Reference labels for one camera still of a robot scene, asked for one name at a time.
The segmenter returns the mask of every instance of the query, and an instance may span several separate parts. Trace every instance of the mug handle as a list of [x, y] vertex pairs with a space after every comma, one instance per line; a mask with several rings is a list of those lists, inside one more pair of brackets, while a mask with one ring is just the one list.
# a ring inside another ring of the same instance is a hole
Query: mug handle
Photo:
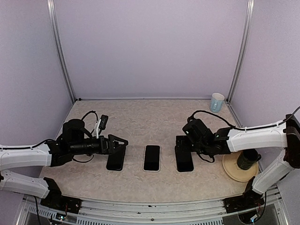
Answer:
[[257, 156], [257, 162], [259, 161], [259, 160], [261, 160], [262, 159], [262, 156], [261, 156], [261, 154], [258, 154], [258, 156]]
[[213, 110], [216, 110], [217, 105], [218, 105], [218, 102], [215, 102], [215, 103], [214, 103], [214, 107], [213, 107], [212, 109], [213, 109]]

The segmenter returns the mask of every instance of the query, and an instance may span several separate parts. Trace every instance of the vertical metal post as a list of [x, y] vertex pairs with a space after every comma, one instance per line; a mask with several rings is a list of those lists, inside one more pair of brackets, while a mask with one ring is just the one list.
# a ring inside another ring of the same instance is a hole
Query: vertical metal post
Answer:
[[229, 94], [227, 97], [227, 102], [229, 104], [231, 103], [231, 101], [233, 99], [233, 95], [234, 95], [234, 92], [235, 92], [237, 84], [238, 84], [240, 70], [242, 68], [242, 64], [243, 64], [243, 60], [244, 60], [244, 56], [245, 56], [245, 52], [246, 52], [246, 45], [247, 45], [248, 36], [249, 36], [249, 32], [250, 32], [253, 8], [254, 8], [254, 0], [248, 0], [246, 20], [245, 20], [243, 37], [242, 37], [242, 43], [240, 45], [239, 57], [238, 57], [238, 61], [237, 61], [236, 67], [235, 67], [234, 76], [233, 76], [233, 80], [232, 80], [231, 87], [229, 90]]
[[56, 19], [56, 14], [55, 14], [54, 0], [47, 0], [47, 4], [48, 4], [48, 11], [49, 11], [49, 17], [50, 17], [50, 21], [51, 21], [51, 25], [52, 25], [54, 40], [55, 40], [55, 44], [56, 44], [56, 50], [58, 53], [58, 57], [60, 59], [60, 66], [62, 69], [62, 73], [64, 76], [64, 80], [65, 80], [65, 83], [67, 86], [67, 90], [68, 90], [70, 99], [71, 99], [72, 103], [74, 104], [74, 102], [76, 101], [76, 97], [74, 94], [74, 90], [73, 90], [72, 83], [71, 83], [71, 80], [70, 80], [70, 77], [68, 74], [64, 54], [63, 54], [62, 47], [61, 47], [60, 34], [59, 34], [57, 19]]

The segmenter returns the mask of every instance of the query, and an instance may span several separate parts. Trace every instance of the yellow plate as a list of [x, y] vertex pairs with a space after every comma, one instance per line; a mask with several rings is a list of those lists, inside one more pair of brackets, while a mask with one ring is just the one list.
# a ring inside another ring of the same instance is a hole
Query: yellow plate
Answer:
[[248, 182], [252, 177], [258, 174], [258, 164], [254, 163], [248, 170], [242, 170], [238, 167], [237, 160], [240, 152], [231, 153], [223, 156], [223, 167], [229, 177], [238, 182]]

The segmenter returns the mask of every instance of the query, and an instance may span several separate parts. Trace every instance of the light blue mug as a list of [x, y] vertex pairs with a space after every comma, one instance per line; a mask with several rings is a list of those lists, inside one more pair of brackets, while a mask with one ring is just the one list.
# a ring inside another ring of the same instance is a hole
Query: light blue mug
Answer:
[[218, 113], [222, 109], [224, 99], [224, 95], [221, 95], [220, 93], [213, 93], [211, 96], [210, 110], [213, 113]]

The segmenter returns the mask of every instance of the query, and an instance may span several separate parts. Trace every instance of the smartphone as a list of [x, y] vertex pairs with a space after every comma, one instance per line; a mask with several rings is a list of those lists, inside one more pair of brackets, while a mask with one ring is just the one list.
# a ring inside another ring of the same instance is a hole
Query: smartphone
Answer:
[[144, 171], [157, 172], [160, 168], [160, 147], [147, 145], [144, 154]]
[[125, 157], [125, 150], [117, 151], [116, 153], [109, 155], [106, 168], [107, 170], [114, 170], [114, 171], [121, 171], [123, 169], [124, 157]]
[[175, 156], [178, 172], [191, 172], [194, 170], [191, 147], [187, 136], [176, 136]]

